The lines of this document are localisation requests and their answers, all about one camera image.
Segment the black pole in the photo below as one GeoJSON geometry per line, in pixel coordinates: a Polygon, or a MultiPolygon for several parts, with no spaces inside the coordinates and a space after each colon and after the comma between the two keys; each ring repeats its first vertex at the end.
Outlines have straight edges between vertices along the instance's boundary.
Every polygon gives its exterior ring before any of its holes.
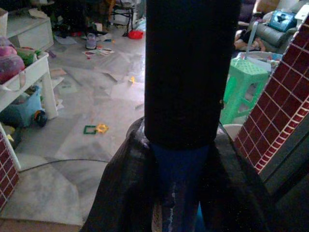
{"type": "Polygon", "coordinates": [[[145,134],[170,149],[216,136],[240,0],[148,0],[145,134]]]}

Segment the green plastic stool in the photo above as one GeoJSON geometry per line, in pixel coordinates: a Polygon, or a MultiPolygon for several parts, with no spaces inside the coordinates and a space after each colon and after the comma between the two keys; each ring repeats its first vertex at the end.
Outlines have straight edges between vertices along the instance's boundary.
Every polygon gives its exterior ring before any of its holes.
{"type": "Polygon", "coordinates": [[[247,116],[268,80],[267,71],[244,59],[231,60],[229,76],[223,98],[225,107],[220,117],[223,125],[233,123],[237,117],[247,116]],[[255,86],[255,92],[249,99],[246,98],[246,93],[251,85],[255,86]]]}

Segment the yellow toy piece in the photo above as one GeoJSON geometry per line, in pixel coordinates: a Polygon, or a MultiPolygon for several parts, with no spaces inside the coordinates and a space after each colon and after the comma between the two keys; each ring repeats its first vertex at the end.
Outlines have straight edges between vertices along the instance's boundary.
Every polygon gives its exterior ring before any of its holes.
{"type": "Polygon", "coordinates": [[[135,77],[132,76],[131,79],[129,80],[130,82],[132,82],[133,84],[135,83],[135,77]]]}
{"type": "Polygon", "coordinates": [[[102,134],[105,134],[106,131],[108,131],[108,129],[109,129],[109,127],[106,126],[105,124],[102,124],[102,123],[98,124],[97,127],[96,127],[96,131],[98,133],[102,133],[102,134]]]}

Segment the blue storage box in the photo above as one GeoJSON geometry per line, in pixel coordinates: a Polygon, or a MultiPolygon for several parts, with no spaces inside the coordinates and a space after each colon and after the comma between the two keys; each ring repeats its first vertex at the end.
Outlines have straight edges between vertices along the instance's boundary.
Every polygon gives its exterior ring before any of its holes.
{"type": "Polygon", "coordinates": [[[0,121],[13,127],[27,127],[34,119],[36,111],[42,109],[41,88],[35,86],[36,91],[21,104],[10,104],[0,113],[0,121]]]}
{"type": "Polygon", "coordinates": [[[275,11],[268,26],[278,31],[286,32],[288,29],[296,27],[297,20],[294,17],[294,13],[275,11]]]}

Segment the black cable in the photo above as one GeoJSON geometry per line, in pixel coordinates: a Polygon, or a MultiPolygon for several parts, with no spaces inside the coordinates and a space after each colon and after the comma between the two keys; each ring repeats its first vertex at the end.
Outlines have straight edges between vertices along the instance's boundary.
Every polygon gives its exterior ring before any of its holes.
{"type": "Polygon", "coordinates": [[[48,164],[59,163],[59,162],[65,162],[65,161],[95,161],[95,162],[109,163],[109,161],[98,160],[98,159],[62,159],[62,160],[50,161],[50,162],[48,162],[48,163],[43,163],[43,164],[40,164],[40,165],[31,167],[31,168],[27,168],[27,169],[24,169],[24,170],[19,171],[19,173],[23,173],[23,172],[26,172],[26,171],[29,171],[29,170],[32,170],[32,169],[35,169],[35,168],[39,168],[39,167],[48,165],[48,164]]]}

